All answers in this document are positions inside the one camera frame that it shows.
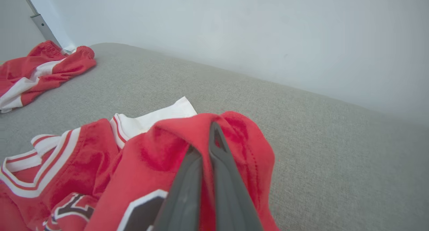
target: clothing pile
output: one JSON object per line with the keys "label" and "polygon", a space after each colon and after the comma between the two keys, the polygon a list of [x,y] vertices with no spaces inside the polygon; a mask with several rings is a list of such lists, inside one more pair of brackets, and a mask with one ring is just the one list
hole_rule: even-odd
{"label": "clothing pile", "polygon": [[52,41],[40,43],[26,57],[0,65],[0,112],[26,106],[43,92],[95,66],[94,51],[80,46],[62,54]]}
{"label": "clothing pile", "polygon": [[278,230],[268,208],[274,153],[260,129],[236,112],[197,114],[185,97],[138,118],[115,114],[34,137],[31,151],[1,166],[0,230],[151,230],[190,146],[202,156],[199,230],[216,230],[213,122],[263,229]]}

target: white stripe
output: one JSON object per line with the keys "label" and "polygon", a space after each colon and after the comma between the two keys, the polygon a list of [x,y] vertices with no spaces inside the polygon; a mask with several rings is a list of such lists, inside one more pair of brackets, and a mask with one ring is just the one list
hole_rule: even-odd
{"label": "white stripe", "polygon": [[45,225],[45,228],[46,228],[48,231],[61,231],[61,229],[53,229],[53,228],[51,228],[47,223],[46,223],[46,225]]}
{"label": "white stripe", "polygon": [[33,71],[29,79],[23,77],[18,80],[4,95],[0,97],[0,112],[6,113],[11,111],[13,108],[22,107],[21,94],[36,86],[39,82],[39,77],[52,74],[54,66],[63,60],[40,64]]}
{"label": "white stripe", "polygon": [[49,134],[42,134],[42,135],[36,135],[35,137],[33,137],[32,139],[31,139],[31,144],[34,146],[34,143],[38,140],[38,139],[40,139],[40,138],[42,138],[42,137],[45,137],[45,136],[55,136],[55,135],[49,135]]}
{"label": "white stripe", "polygon": [[43,156],[45,153],[55,148],[60,142],[60,140],[61,136],[52,136],[41,140],[34,146],[34,148],[36,149],[39,156]]}
{"label": "white stripe", "polygon": [[63,167],[63,165],[67,162],[70,155],[73,153],[73,150],[78,142],[79,139],[79,133],[80,128],[75,130],[69,130],[66,131],[61,136],[61,141],[58,144],[58,146],[55,148],[55,150],[52,152],[51,156],[46,160],[46,162],[42,165],[40,170],[38,171],[36,177],[34,178],[34,183],[26,183],[18,180],[15,176],[13,176],[9,170],[7,170],[4,166],[3,172],[8,175],[13,181],[21,186],[25,187],[35,187],[36,183],[38,182],[41,174],[46,170],[46,168],[51,164],[51,162],[55,159],[55,156],[58,155],[59,151],[61,150],[61,147],[64,144],[64,141],[66,139],[67,133],[72,132],[70,135],[69,143],[67,144],[66,148],[64,149],[63,154],[58,158],[58,160],[55,162],[55,164],[52,166],[50,170],[46,173],[46,175],[43,177],[42,180],[40,180],[39,186],[36,190],[23,190],[17,186],[15,186],[5,175],[1,175],[0,179],[11,189],[11,191],[20,197],[27,197],[27,198],[34,198],[40,195],[40,193],[44,190],[44,188],[49,184],[49,182],[54,178],[54,176],[58,173],[58,171]]}
{"label": "white stripe", "polygon": [[15,172],[15,171],[20,171],[20,170],[25,170],[25,169],[28,169],[31,167],[37,167],[38,165],[40,165],[42,163],[42,160],[40,159],[40,157],[38,155],[28,157],[28,158],[20,160],[20,161],[7,163],[7,161],[12,161],[12,160],[17,159],[17,158],[29,156],[29,155],[32,155],[34,153],[36,153],[36,151],[32,150],[32,151],[29,151],[27,153],[23,153],[23,154],[20,154],[17,156],[6,157],[4,162],[3,162],[3,166],[6,166],[6,169],[9,170],[9,172]]}
{"label": "white stripe", "polygon": [[16,155],[16,156],[6,157],[6,159],[9,160],[9,161],[12,161],[12,160],[15,160],[15,159],[18,159],[18,158],[21,158],[21,157],[25,157],[25,156],[34,154],[35,152],[36,152],[35,150],[31,150],[29,152],[22,153],[22,154],[19,154],[19,155]]}
{"label": "white stripe", "polygon": [[[86,222],[89,222],[88,217],[87,217],[87,216],[85,216],[85,215],[83,215],[82,213],[78,213],[78,212],[70,211],[70,212],[67,212],[67,213],[58,214],[58,211],[59,211],[61,208],[64,208],[64,207],[66,207],[67,205],[69,205],[69,204],[73,201],[73,199],[75,199],[75,197],[77,197],[78,195],[79,195],[78,193],[74,193],[74,194],[72,195],[72,197],[71,197],[70,201],[68,201],[66,204],[64,204],[64,205],[62,205],[62,206],[60,206],[60,207],[58,207],[58,208],[56,208],[56,209],[55,209],[55,213],[54,213],[55,220],[60,220],[60,219],[61,219],[61,218],[63,218],[63,217],[70,216],[70,215],[75,215],[75,216],[79,216],[79,217],[81,217],[81,218],[85,219],[85,220],[86,220]],[[79,207],[79,206],[77,206],[77,203],[79,203],[79,202],[80,202],[84,197],[85,197],[85,195],[82,195],[81,197],[79,197],[79,199],[77,199],[75,202],[73,202],[73,204],[71,205],[71,208],[73,208],[73,209],[80,209],[80,210],[82,210],[82,211],[88,211],[90,208],[91,208],[91,209],[93,209],[93,208],[92,208],[92,207],[90,207],[88,204],[85,204],[85,207]]]}
{"label": "white stripe", "polygon": [[133,212],[134,208],[144,204],[147,201],[150,201],[152,199],[154,199],[155,197],[162,197],[162,198],[166,198],[167,197],[167,192],[161,189],[158,189],[156,191],[152,191],[151,193],[136,199],[134,201],[132,201],[130,203],[130,205],[128,205],[127,210],[124,213],[124,216],[122,216],[121,222],[119,223],[118,229],[116,231],[123,231],[125,226],[127,225],[128,219],[131,216],[131,213]]}
{"label": "white stripe", "polygon": [[149,129],[160,120],[170,118],[187,118],[194,115],[196,115],[196,111],[192,104],[190,104],[186,97],[182,97],[173,105],[163,109],[158,109],[154,112],[150,112],[137,118],[128,118],[123,114],[115,116],[120,123],[119,131],[124,132],[124,134],[121,133],[121,135],[126,136],[125,139],[128,140],[136,135],[148,132]]}
{"label": "white stripe", "polygon": [[118,121],[118,130],[119,130],[118,134],[121,135],[122,138],[124,138],[125,141],[128,141],[130,138],[124,133],[124,130],[122,129],[121,118],[119,116],[120,115],[118,115],[118,114],[115,115],[116,121]]}
{"label": "white stripe", "polygon": [[110,120],[110,126],[112,127],[112,131],[113,131],[113,136],[115,137],[115,142],[116,142],[116,144],[118,145],[118,147],[119,148],[123,148],[124,147],[124,145],[125,145],[125,143],[121,140],[121,138],[119,138],[119,136],[118,136],[118,130],[117,130],[117,128],[116,128],[116,123],[115,123],[115,120],[114,120],[114,118],[116,119],[116,121],[118,122],[118,124],[119,124],[119,118],[118,118],[118,114],[115,114],[114,116],[113,116],[113,118]]}

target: jersey number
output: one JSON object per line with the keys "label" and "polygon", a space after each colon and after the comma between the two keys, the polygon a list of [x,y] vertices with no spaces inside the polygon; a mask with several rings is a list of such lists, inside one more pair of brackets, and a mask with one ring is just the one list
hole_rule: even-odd
{"label": "jersey number", "polygon": [[92,213],[94,212],[94,208],[90,207],[89,205],[85,205],[85,207],[78,207],[76,205],[83,197],[84,194],[73,194],[69,202],[55,210],[55,219],[58,220],[68,215],[77,215],[83,217],[86,221],[89,221]]}
{"label": "jersey number", "polygon": [[151,230],[166,197],[167,192],[158,189],[131,202],[122,217],[118,231]]}

